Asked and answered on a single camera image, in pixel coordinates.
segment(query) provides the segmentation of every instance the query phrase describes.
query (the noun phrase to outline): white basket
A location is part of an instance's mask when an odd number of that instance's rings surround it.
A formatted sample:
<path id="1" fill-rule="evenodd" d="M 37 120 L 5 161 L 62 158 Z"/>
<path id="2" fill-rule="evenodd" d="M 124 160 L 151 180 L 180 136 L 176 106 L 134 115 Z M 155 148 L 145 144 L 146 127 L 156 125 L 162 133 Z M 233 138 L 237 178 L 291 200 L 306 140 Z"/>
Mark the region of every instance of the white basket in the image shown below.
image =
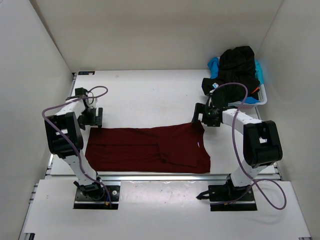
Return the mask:
<path id="1" fill-rule="evenodd" d="M 266 93 L 266 89 L 265 89 L 265 85 L 261 84 L 259 86 L 260 91 L 258 92 L 258 98 L 260 102 L 257 103 L 253 103 L 253 104 L 249 104 L 249 103 L 244 103 L 242 108 L 243 109 L 252 109 L 255 108 L 258 105 L 263 105 L 267 103 L 267 93 Z M 231 102 L 228 105 L 229 106 L 239 106 L 241 104 L 241 101 L 236 101 L 236 102 Z"/>

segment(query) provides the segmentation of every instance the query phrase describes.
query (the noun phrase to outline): red cloth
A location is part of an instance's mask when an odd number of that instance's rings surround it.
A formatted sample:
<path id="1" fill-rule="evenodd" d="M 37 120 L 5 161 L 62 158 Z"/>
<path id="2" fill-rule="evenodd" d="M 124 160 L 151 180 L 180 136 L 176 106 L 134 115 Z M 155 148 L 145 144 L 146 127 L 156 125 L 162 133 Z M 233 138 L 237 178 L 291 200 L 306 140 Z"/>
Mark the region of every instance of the red cloth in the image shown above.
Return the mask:
<path id="1" fill-rule="evenodd" d="M 96 171 L 208 173 L 200 121 L 154 128 L 91 128 L 85 157 Z"/>

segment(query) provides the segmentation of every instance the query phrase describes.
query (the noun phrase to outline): purple cable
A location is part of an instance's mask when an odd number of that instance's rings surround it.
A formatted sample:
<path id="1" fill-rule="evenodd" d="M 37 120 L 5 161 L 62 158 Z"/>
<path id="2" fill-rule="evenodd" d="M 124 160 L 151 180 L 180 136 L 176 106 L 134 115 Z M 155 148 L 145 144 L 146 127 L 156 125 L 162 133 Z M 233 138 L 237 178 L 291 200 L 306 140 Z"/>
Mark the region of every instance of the purple cable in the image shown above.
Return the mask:
<path id="1" fill-rule="evenodd" d="M 61 105 L 57 105 L 57 106 L 52 106 L 52 107 L 48 107 L 46 109 L 44 109 L 42 111 L 42 117 L 44 118 L 44 120 L 51 126 L 53 127 L 69 144 L 70 146 L 72 147 L 73 151 L 75 152 L 76 156 L 79 158 L 79 167 L 80 167 L 80 170 L 81 172 L 91 181 L 93 181 L 94 183 L 97 183 L 97 184 L 100 184 L 102 185 L 104 191 L 106 192 L 108 198 L 109 198 L 109 203 L 110 203 L 110 208 L 112 209 L 112 204 L 111 204 L 111 197 L 110 197 L 110 192 L 107 188 L 106 185 L 104 185 L 103 182 L 100 182 L 100 181 L 97 181 L 96 179 L 93 179 L 92 177 L 90 177 L 89 175 L 86 174 L 85 170 L 83 169 L 82 167 L 82 159 L 81 159 L 81 156 L 80 156 L 80 152 L 78 151 L 77 147 L 74 145 L 74 143 L 59 129 L 56 127 L 56 125 L 54 125 L 45 115 L 45 113 L 49 110 L 53 110 L 53 109 L 57 109 L 57 108 L 61 108 L 61 107 L 64 107 L 64 106 L 67 106 L 71 103 L 74 103 L 74 102 L 77 102 L 77 101 L 80 101 L 80 100 L 86 100 L 86 99 L 97 99 L 97 98 L 100 98 L 102 97 L 103 95 L 106 95 L 107 92 L 108 92 L 108 88 L 105 87 L 105 86 L 95 86 L 93 88 L 91 88 L 89 90 L 89 92 L 91 92 L 93 89 L 97 89 L 97 88 L 103 88 L 105 89 L 105 92 L 98 95 L 98 96 L 85 96 L 85 97 L 79 97 L 79 98 L 76 98 L 75 100 L 72 100 L 72 101 L 68 101 L 64 104 L 61 104 Z"/>
<path id="2" fill-rule="evenodd" d="M 232 143 L 233 143 L 233 148 L 234 148 L 234 153 L 235 153 L 235 156 L 236 156 L 236 159 L 238 161 L 238 164 L 241 168 L 241 170 L 243 171 L 243 173 L 253 181 L 253 184 L 251 184 L 247 190 L 245 191 L 245 193 L 238 197 L 237 199 L 235 200 L 231 200 L 231 201 L 224 201 L 224 202 L 216 202 L 216 203 L 212 203 L 212 205 L 221 205 L 221 204 L 230 204 L 230 203 L 235 203 L 236 201 L 240 200 L 243 196 L 245 196 L 247 194 L 247 192 L 250 191 L 250 189 L 252 189 L 252 187 L 254 185 L 256 185 L 256 187 L 259 189 L 259 191 L 261 192 L 261 194 L 264 196 L 264 198 L 266 199 L 266 201 L 275 209 L 277 210 L 283 210 L 285 209 L 285 207 L 287 206 L 287 196 L 285 194 L 285 191 L 283 190 L 283 188 L 274 180 L 272 179 L 267 179 L 267 178 L 262 178 L 262 179 L 254 179 L 253 177 L 250 176 L 250 174 L 248 174 L 244 168 L 244 166 L 242 165 L 241 163 L 241 160 L 240 160 L 240 157 L 239 157 L 239 153 L 238 153 L 238 150 L 237 150 L 237 145 L 236 145 L 236 138 L 235 138 L 235 129 L 236 129 L 236 119 L 237 119 L 237 115 L 240 111 L 240 109 L 243 107 L 247 97 L 248 97 L 248 89 L 245 85 L 243 85 L 242 83 L 239 83 L 239 82 L 228 82 L 228 83 L 225 83 L 225 84 L 222 84 L 220 86 L 218 86 L 215 90 L 221 88 L 221 87 L 224 87 L 224 86 L 227 86 L 227 85 L 239 85 L 239 86 L 242 86 L 244 89 L 245 89 L 245 97 L 244 99 L 242 100 L 241 104 L 238 106 L 237 110 L 235 111 L 235 114 L 234 114 L 234 117 L 233 117 L 233 120 L 232 120 Z M 260 186 L 258 185 L 258 182 L 261 182 L 261 181 L 270 181 L 272 183 L 274 183 L 275 185 L 278 186 L 278 188 L 281 190 L 282 194 L 283 194 L 283 199 L 284 199 L 284 204 L 282 207 L 277 207 L 275 206 L 271 201 L 270 199 L 267 197 L 267 195 L 264 193 L 264 191 L 260 188 Z"/>

